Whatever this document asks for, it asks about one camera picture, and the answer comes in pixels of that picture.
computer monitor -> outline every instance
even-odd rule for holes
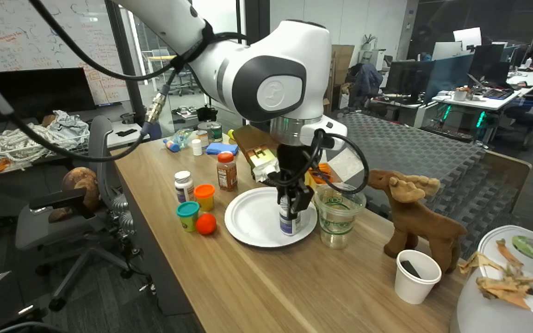
[[[482,28],[454,30],[454,41],[463,44],[463,50],[484,44]]]
[[[463,54],[461,42],[435,42],[434,59],[450,59]]]
[[[430,61],[432,76],[426,91],[426,100],[432,100],[439,91],[454,91],[469,83],[472,55]]]
[[[0,92],[19,118],[43,118],[52,109],[95,109],[84,68],[0,72]]]
[[[509,63],[504,61],[504,44],[478,46],[471,65],[471,76],[495,87],[506,87]]]
[[[384,92],[410,94],[410,102],[417,102],[419,94],[428,87],[430,74],[430,61],[395,61]]]

glass jar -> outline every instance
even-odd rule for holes
[[[237,166],[232,152],[221,152],[217,155],[217,183],[224,190],[234,190],[237,187]]]

white paper cup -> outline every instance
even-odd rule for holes
[[[402,264],[402,261],[410,261],[421,277],[408,272]],[[437,285],[441,279],[441,268],[434,257],[415,252],[415,250],[402,250],[397,255],[397,279],[395,279],[395,290],[398,298],[402,298],[408,303],[422,303],[434,285]]]

wooden table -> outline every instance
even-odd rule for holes
[[[152,141],[117,161],[136,220],[154,233],[206,331],[448,331],[463,279],[452,274],[422,305],[404,303],[393,290],[395,259],[382,250],[393,224],[371,211],[345,250],[324,246],[317,233],[280,250],[237,242],[224,211],[258,187],[247,161],[237,165],[239,189],[217,190],[219,231],[200,237],[178,224],[173,176],[187,168],[195,183],[217,185],[213,157],[171,153]]]

bottle cap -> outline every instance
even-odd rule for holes
[[[200,211],[199,202],[184,202],[178,205],[178,216],[180,218],[191,218],[191,216],[199,215],[199,211]]]
[[[232,161],[234,161],[234,153],[232,153],[232,152],[221,152],[221,153],[217,155],[217,161],[221,161],[221,163],[232,163]]]
[[[215,187],[210,183],[195,187],[195,198],[211,198],[213,194]]]
[[[178,183],[187,183],[191,179],[191,172],[189,170],[180,170],[180,172],[174,174],[174,179]]]

